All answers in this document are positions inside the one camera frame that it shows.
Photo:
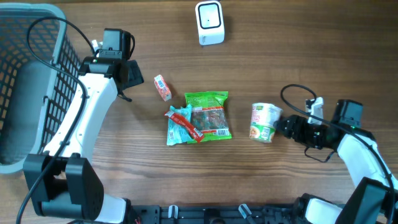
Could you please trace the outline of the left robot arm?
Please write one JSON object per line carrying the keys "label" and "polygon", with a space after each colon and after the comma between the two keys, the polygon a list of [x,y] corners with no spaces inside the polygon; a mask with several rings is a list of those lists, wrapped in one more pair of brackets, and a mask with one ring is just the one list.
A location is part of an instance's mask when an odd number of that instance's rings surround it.
{"label": "left robot arm", "polygon": [[25,199],[36,214],[86,223],[133,223],[130,200],[104,192],[91,160],[109,107],[123,90],[143,81],[135,60],[84,59],[79,86],[57,134],[43,153],[29,154],[23,165],[29,188]]}

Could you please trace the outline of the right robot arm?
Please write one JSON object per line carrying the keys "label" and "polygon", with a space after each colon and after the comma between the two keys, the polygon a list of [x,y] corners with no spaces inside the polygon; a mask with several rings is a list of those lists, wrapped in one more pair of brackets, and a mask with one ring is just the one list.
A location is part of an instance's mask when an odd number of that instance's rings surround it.
{"label": "right robot arm", "polygon": [[278,132],[307,149],[331,149],[338,154],[355,190],[343,207],[313,195],[297,200],[295,215],[306,223],[376,223],[380,213],[397,223],[397,179],[380,156],[372,133],[360,128],[363,106],[339,100],[330,122],[313,110],[274,123]]}

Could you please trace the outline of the small red white box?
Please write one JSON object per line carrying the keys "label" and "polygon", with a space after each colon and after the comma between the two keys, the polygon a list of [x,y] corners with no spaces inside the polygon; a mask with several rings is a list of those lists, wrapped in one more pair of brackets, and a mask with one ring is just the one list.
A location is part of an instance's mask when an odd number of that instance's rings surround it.
{"label": "small red white box", "polygon": [[162,75],[157,75],[154,77],[154,84],[159,92],[159,95],[162,97],[164,101],[168,101],[172,98],[172,93],[170,91],[170,88],[168,84],[165,82],[164,78]]}

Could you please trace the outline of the instant noodle cup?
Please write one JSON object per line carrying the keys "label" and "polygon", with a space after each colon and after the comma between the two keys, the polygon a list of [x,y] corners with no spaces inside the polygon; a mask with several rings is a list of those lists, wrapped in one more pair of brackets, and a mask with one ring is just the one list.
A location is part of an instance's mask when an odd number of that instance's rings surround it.
{"label": "instant noodle cup", "polygon": [[274,123],[280,119],[283,110],[270,103],[253,103],[249,138],[271,143],[275,134]]}

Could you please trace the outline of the red snack bar wrapper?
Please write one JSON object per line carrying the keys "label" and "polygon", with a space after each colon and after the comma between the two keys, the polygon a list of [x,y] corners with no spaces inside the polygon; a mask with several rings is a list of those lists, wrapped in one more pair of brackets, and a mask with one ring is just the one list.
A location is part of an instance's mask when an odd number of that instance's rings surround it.
{"label": "red snack bar wrapper", "polygon": [[183,126],[196,142],[201,142],[204,139],[204,134],[187,121],[181,114],[170,110],[165,113],[165,116],[170,118],[174,123]]}

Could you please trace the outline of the light teal snack packet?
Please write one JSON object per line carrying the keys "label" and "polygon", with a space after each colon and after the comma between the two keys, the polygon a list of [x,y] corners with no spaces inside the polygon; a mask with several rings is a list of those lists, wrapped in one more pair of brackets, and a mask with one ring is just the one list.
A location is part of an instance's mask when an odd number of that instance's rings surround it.
{"label": "light teal snack packet", "polygon": [[[191,121],[191,115],[192,115],[191,105],[187,105],[185,108],[180,107],[179,109],[170,106],[169,110],[182,115],[187,121]],[[191,135],[183,126],[176,124],[171,119],[168,120],[168,131],[167,131],[168,146],[185,143],[191,140],[192,140]]]}

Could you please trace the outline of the green gummy candy bag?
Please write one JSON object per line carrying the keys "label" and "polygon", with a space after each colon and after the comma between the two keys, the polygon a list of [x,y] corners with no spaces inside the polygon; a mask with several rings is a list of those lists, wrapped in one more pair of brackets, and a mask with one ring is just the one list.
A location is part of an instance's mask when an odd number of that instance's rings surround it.
{"label": "green gummy candy bag", "polygon": [[202,142],[231,139],[224,102],[227,91],[185,93],[187,105],[192,107],[191,123],[204,134]]}

